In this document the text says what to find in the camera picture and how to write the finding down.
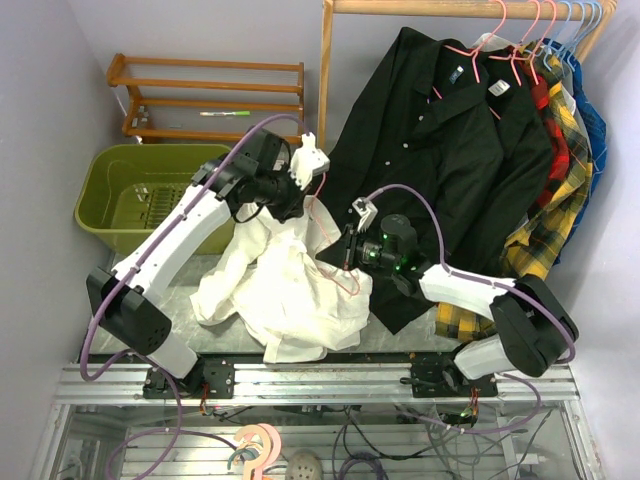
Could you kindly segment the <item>white shirt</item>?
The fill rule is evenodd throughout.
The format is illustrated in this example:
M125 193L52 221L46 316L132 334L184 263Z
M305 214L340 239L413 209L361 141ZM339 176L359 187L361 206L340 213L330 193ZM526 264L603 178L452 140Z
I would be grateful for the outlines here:
M340 236L322 202L306 197L303 216L285 223L254 204L241 214L255 217L235 225L190 298L197 321L212 326L239 315L271 364L316 361L359 345L373 281L315 259Z

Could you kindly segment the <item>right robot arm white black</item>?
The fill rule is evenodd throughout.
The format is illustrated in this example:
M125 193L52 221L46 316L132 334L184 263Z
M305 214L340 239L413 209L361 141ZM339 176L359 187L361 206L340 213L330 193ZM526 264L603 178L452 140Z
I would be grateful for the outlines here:
M540 278L474 275L430 262L418 249L417 233L403 215L385 216L378 236L349 224L317 259L345 271L359 269L390 279L408 297L461 307L491 320L496 334L459 348L440 373L442 387L459 396L476 380L517 370L541 376L575 349L579 331Z

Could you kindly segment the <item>wooden shoe rack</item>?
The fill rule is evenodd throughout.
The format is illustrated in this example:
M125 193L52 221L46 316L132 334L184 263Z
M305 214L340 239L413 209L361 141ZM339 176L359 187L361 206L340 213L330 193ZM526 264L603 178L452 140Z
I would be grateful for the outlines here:
M233 143L248 128L286 114L271 129L296 144L305 116L305 65L139 57L117 53L106 81L128 95L123 134L143 143ZM201 111L249 110L211 118Z

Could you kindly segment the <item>green white marker pen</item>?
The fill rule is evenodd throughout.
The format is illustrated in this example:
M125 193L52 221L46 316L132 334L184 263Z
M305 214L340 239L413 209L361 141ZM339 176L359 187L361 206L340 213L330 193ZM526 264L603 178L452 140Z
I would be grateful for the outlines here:
M202 117L224 118L224 117L246 117L251 115L249 110L236 111L201 111L199 115Z

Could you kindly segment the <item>black shirt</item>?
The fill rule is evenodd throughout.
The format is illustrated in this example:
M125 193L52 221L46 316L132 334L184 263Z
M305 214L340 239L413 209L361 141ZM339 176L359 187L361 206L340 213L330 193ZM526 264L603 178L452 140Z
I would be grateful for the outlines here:
M451 211L451 194L462 185L454 150L465 123L479 111L479 85L468 57L404 27L352 106L329 154L326 183L319 196L335 222L352 220L353 201L380 187L378 215L406 216L421 251L433 263L447 253L440 210Z
M532 99L530 86L507 52L483 52L489 74L487 103L495 112L494 125L503 160L478 218L475 245L502 250L544 190L553 161L551 142Z

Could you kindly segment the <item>black shirt behind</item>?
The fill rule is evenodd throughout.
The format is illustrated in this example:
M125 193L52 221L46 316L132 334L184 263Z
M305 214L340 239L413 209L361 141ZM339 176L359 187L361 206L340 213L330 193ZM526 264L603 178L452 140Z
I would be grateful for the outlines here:
M551 142L532 99L530 86L507 52L483 52L489 74L487 103L495 112L494 125L503 160L478 218L475 245L502 250L544 190L553 161Z

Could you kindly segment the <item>wooden clothes rack frame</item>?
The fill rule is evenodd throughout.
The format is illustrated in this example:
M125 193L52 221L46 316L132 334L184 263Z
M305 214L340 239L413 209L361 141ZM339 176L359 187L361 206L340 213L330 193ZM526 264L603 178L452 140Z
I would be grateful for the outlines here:
M536 8L532 1L505 1L507 20L534 21ZM557 19L565 20L567 7L557 4ZM578 45L576 58L584 61L614 16L618 2L599 1L603 15L598 26ZM322 37L319 73L319 100L317 117L317 138L322 144L327 139L328 99L330 85L330 62L332 53L334 17L339 14L381 15L381 16L422 16L469 19L499 19L502 11L491 1L325 1L322 10ZM548 3L542 4L540 20L551 20L552 10Z

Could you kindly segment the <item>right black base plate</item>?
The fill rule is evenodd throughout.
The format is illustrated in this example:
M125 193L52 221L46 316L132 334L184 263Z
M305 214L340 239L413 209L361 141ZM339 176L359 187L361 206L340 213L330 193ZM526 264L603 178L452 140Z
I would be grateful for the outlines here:
M414 398L467 398L473 394L479 397L496 397L498 388L491 375L469 380L457 369L451 360L440 363L414 363L409 373L399 379L401 385L409 386Z

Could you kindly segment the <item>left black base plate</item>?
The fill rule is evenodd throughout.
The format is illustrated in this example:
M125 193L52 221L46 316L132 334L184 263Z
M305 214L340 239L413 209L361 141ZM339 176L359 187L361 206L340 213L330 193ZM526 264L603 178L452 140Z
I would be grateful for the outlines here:
M173 378L173 381L181 399L231 399L234 394L235 369L225 361L199 359L185 378ZM175 397L169 381L154 368L147 371L142 396L148 400Z

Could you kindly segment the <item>grey perforated shoe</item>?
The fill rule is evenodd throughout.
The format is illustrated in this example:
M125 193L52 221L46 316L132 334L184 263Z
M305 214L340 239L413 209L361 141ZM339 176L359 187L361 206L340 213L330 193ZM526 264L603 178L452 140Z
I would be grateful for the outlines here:
M286 480L322 480L323 466L319 457L311 450L298 450L288 461Z

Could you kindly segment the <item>black shirt front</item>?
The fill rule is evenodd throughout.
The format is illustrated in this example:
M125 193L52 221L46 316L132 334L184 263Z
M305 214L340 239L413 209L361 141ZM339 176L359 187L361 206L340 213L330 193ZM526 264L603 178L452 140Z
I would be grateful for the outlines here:
M451 194L462 185L454 150L465 123L479 111L479 85L468 57L404 27L352 106L329 154L326 183L319 196L335 222L352 220L353 201L380 187L378 215L406 216L421 251L433 263L447 253L440 210L451 211Z

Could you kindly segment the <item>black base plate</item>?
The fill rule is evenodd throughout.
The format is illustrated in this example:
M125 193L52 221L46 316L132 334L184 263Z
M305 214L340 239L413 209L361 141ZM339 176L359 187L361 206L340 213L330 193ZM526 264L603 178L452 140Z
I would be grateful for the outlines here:
M496 397L498 388L491 375L469 380L457 369L451 360L440 363L414 363L409 373L399 379L401 385L409 386L414 398L467 398L473 394L479 397Z
M231 399L234 394L235 369L225 361L199 359L185 378L173 378L173 381L181 399ZM148 400L175 397L169 381L154 368L147 371L142 396Z

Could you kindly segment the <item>aluminium rail base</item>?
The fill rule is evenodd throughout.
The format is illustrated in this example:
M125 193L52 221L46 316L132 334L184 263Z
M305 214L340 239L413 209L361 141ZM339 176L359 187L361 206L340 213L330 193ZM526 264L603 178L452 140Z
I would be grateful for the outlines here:
M142 387L151 367L143 363L116 363L93 382L84 381L78 365L71 364L63 369L54 401L58 405L117 407L175 405L177 401L189 407L201 401L213 406L412 404L430 399L464 402L469 397L414 398L411 388L399 383L414 363L440 363L446 357L435 352L337 354L320 363L273 366L252 355L215 357L213 360L225 361L235 369L231 399L181 399L175 395L148 400L142 396Z

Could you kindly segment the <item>pink hanger of black shirt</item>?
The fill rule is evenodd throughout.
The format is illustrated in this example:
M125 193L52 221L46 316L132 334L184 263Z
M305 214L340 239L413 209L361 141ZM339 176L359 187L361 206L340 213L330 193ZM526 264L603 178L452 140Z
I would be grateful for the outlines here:
M489 35L479 44L477 44L473 49L462 49L462 48L457 48L455 46L450 45L449 43L445 42L443 44L443 47L458 54L461 55L463 57L468 57L470 59L471 62L471 67L473 70L473 74L474 74L474 78L476 80L477 84L481 84L481 75L480 75L480 71L478 69L478 62L477 59L479 57L480 51L482 49L482 47L492 38L495 36L495 34L500 30L500 28L504 25L504 23L506 22L507 19L507 6L506 6L506 2L503 0L491 0L491 3L495 3L498 4L501 7L501 11L502 11L502 17L500 22L498 23L498 25L489 33Z

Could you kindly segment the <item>blue shirt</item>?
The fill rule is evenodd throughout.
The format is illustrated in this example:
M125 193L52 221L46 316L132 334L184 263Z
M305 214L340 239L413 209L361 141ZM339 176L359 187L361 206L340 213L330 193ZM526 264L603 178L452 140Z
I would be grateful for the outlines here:
M549 55L549 57L559 62L561 68L567 67L571 72L571 74L564 74L564 77L570 76L570 84L572 87L570 96L575 100L577 113L582 119L580 126L584 127L587 139L589 140L589 159L593 164L590 190L569 232L569 236L566 240L566 242L569 243L579 228L588 208L591 196L597 189L600 178L606 168L608 155L607 124L592 102L588 99L584 91L583 72L579 60L569 52L566 52L561 56Z

